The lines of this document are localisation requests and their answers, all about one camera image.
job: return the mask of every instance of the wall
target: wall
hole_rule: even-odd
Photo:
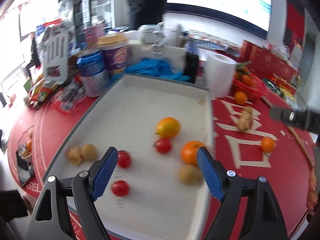
[[[113,12],[113,28],[129,24],[129,6],[127,0],[111,0],[111,9]]]
[[[287,23],[287,0],[271,0],[271,18],[267,39],[272,44],[283,41]]]
[[[245,30],[227,23],[215,21],[204,17],[181,13],[166,13],[164,15],[164,21],[168,25],[175,25],[177,23],[180,23],[185,28],[185,30],[194,29],[197,31],[209,33],[211,35],[223,38],[227,41],[231,41],[239,46],[242,45],[243,40],[248,40],[260,46],[263,46],[266,43],[264,39],[261,39],[258,36]]]
[[[320,111],[320,32],[309,14],[307,14],[307,34],[315,42],[315,55],[301,94],[310,108]]]

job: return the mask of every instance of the red gift box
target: red gift box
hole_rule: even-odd
[[[291,83],[292,77],[298,74],[284,60],[257,45],[252,46],[248,60],[251,61],[247,66],[248,69],[260,79],[269,79],[272,74],[275,74]]]
[[[243,41],[242,47],[240,49],[240,62],[249,61],[249,56],[254,44],[250,41]]]
[[[295,94],[295,92],[297,91],[297,89],[290,85],[289,83],[287,83],[285,80],[283,80],[282,78],[278,77],[277,75],[272,75],[270,80],[276,84],[278,87],[280,88],[284,88],[285,90],[287,90],[288,92],[290,92],[292,95]]]

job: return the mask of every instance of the metal screw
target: metal screw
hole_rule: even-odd
[[[229,177],[234,177],[236,175],[236,173],[234,171],[227,171],[227,175]]]
[[[259,180],[260,180],[260,182],[262,182],[262,183],[266,183],[266,182],[267,182],[267,179],[266,179],[265,177],[263,177],[263,176],[260,176],[260,177],[259,177]]]
[[[292,121],[294,118],[294,112],[291,112],[290,116],[289,116],[289,120]]]
[[[88,172],[87,171],[81,171],[80,173],[79,173],[79,176],[81,177],[81,178],[84,178],[84,177],[86,177],[88,175]]]
[[[49,181],[49,182],[54,182],[54,181],[55,181],[55,179],[56,179],[56,177],[55,177],[55,176],[50,176],[50,177],[48,178],[48,181]]]

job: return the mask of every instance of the plastic bag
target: plastic bag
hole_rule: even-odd
[[[280,44],[267,44],[266,49],[270,50],[272,54],[276,55],[280,59],[287,61],[290,57],[290,49],[283,42]]]
[[[87,96],[79,78],[75,78],[63,90],[59,91],[51,102],[53,107],[63,115],[70,116],[76,106]]]

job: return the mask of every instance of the red tablecloth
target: red tablecloth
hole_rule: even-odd
[[[275,106],[287,107],[271,92],[268,93],[267,98]],[[38,112],[32,145],[36,178],[39,182],[37,192],[41,190],[42,176],[63,140],[93,102],[94,99],[86,98],[68,118],[50,107],[51,103],[44,104]],[[291,234],[306,211],[305,199],[311,170],[298,143],[283,124],[270,120],[269,109],[261,100],[250,105],[256,110],[255,121],[253,129],[247,133],[236,131],[233,119],[238,117],[242,109],[232,98],[213,98],[212,106],[216,137],[215,158],[222,162],[226,169],[236,171],[239,176],[254,179],[260,175],[265,176],[280,204],[288,234]],[[312,139],[309,133],[296,131],[313,158]],[[263,136],[270,136],[277,140],[276,148],[270,158],[262,154],[259,146]],[[230,239],[237,239],[242,226],[245,205],[246,199],[243,198]],[[219,203],[212,198],[204,234],[211,225],[218,207]],[[77,215],[71,214],[71,219],[77,237],[81,240],[85,239]]]
[[[24,107],[22,114],[17,119],[15,125],[12,127],[11,134],[8,141],[8,163],[14,180],[20,185],[18,171],[17,171],[17,158],[16,151],[18,149],[18,142],[28,142],[28,135],[26,130],[28,127],[35,124],[36,111]],[[33,177],[28,184],[22,188],[29,195],[38,197],[41,192],[42,184],[38,182],[37,177]]]

